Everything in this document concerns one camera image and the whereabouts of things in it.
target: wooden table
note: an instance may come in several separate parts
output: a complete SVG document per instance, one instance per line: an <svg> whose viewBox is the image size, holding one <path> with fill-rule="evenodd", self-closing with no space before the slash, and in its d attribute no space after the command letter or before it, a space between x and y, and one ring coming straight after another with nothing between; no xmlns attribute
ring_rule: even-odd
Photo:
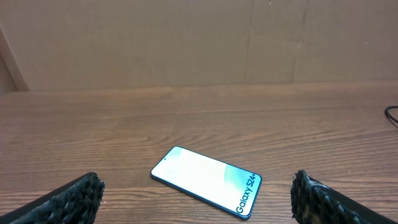
<svg viewBox="0 0 398 224"><path fill-rule="evenodd" d="M241 222L150 178L180 145L263 176L251 223L295 223L299 169L398 221L390 105L398 82L9 93L0 97L0 215L93 171L106 181L96 223Z"/></svg>

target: smartphone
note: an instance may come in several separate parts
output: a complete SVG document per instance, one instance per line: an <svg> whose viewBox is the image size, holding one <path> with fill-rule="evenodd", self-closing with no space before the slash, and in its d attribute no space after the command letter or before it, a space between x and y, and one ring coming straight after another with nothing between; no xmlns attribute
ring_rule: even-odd
<svg viewBox="0 0 398 224"><path fill-rule="evenodd" d="M178 146L150 175L242 220L250 218L262 180L259 174Z"/></svg>

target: black wire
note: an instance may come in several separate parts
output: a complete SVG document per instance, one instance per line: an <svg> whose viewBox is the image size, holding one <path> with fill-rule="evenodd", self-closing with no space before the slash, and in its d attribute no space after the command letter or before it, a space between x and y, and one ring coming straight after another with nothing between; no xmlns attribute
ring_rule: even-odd
<svg viewBox="0 0 398 224"><path fill-rule="evenodd" d="M390 118L391 120L395 121L396 123L398 123L398 120L395 119L393 116L391 116L390 112L388 112L390 109L398 109L398 106L389 106L384 110L384 114Z"/></svg>

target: phone frame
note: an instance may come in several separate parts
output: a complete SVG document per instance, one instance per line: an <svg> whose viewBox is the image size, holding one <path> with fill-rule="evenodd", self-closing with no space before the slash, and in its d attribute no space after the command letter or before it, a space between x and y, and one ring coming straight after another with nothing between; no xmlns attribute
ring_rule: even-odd
<svg viewBox="0 0 398 224"><path fill-rule="evenodd" d="M246 220L248 220L248 219L251 217L252 212L253 212L253 208L254 208L254 206L255 206L255 204L256 204L257 196L258 196L258 194L259 194L259 192L260 192L260 187L261 187L261 184L262 184L262 177L261 177L261 175L255 173L255 172L251 172L251 171L249 171L249 170L246 170L246 169L243 169L243 168L234 166L234 165L232 165L232 164L223 162L223 161L221 161L221 160L211 158L211 157L206 156L206 155L203 155L203 154L201 154L201 153L199 153L199 152L194 152L194 151L192 151L192 150L189 150L189 149L186 149L186 148L184 148L184 147L181 147L181 148L186 149L186 150L188 150L188 151L197 153L197 154L199 154L199 155L201 155L201 156L205 156L205 157L207 157L207 158L217 160L217 161L219 161L219 162L225 163L225 164L230 165L230 166L233 166L233 167L235 167L235 168L238 168L238 169L241 169L241 170L245 170L245 171L250 172L250 173L252 173L252 174L256 174L256 175L258 175L258 176L260 177L259 187L258 187L258 189L257 189L257 192L256 192L255 196L254 196L253 205L252 205L252 207L250 208L249 214L248 214L248 215L240 215L240 214L238 214L238 213L236 213L236 212L231 211L231 210L228 209L228 208L225 208L225 207L223 207L223 206L221 206L221 205L218 205L217 203L214 203L214 202L212 202L212 201L210 201L210 200L207 200L207 199L205 199L205 198L203 198L203 197L201 197L201 196L199 196L199 195L197 195L197 194L195 194L195 193L192 193L192 192L190 192L190 191L188 191L188 190L185 190L185 189L183 189L183 188L181 188L181 187L179 187L179 186L177 186L177 185L175 185L175 184L172 184L172 183L170 183L170 182L168 182L168 181L166 181L166 180L164 180L164 179L161 179L160 177L156 177L156 176L154 176L154 175L152 174L153 169L155 169L155 167L156 167L160 162L162 162L162 160L163 160L163 159L169 154L169 152L170 152L173 148L175 148L175 147L181 147L181 146L174 146L174 147L172 147L172 148L166 153L166 155L164 155L164 156L161 158L161 160L160 160L158 163L156 163L156 165L154 166L154 168L152 168L152 170L150 170L150 177L152 177L154 180L157 180L157 181L159 181L159 182L161 182L161 183L163 183L163 184L165 184L165 185L167 185L167 186L169 186L169 187L171 187L171 188L174 188L174 189L180 191L181 193L184 193L184 194L186 194L186 195L188 195L188 196L191 196L191 197L193 197L193 198L195 198L195 199L197 199L197 200L199 200L199 201L201 201L201 202L204 202L204 203L206 203L206 204L208 204L208 205L211 205L212 207L215 207L215 208L217 208L217 209L219 209L219 210L221 210L221 211L223 211L223 212L226 212L226 213L228 213L228 214L230 214L230 215L232 215L232 216L234 216L234 217L236 217L236 218L239 218L239 219L241 219L241 220L243 220L243 221L246 221Z"/></svg>

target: phone screen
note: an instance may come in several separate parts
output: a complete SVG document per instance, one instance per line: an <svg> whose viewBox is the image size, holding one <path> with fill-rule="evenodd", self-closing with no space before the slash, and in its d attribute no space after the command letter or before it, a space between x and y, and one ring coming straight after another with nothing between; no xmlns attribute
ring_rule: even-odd
<svg viewBox="0 0 398 224"><path fill-rule="evenodd" d="M221 161L174 147L153 168L152 176L239 217L250 217L261 176Z"/></svg>

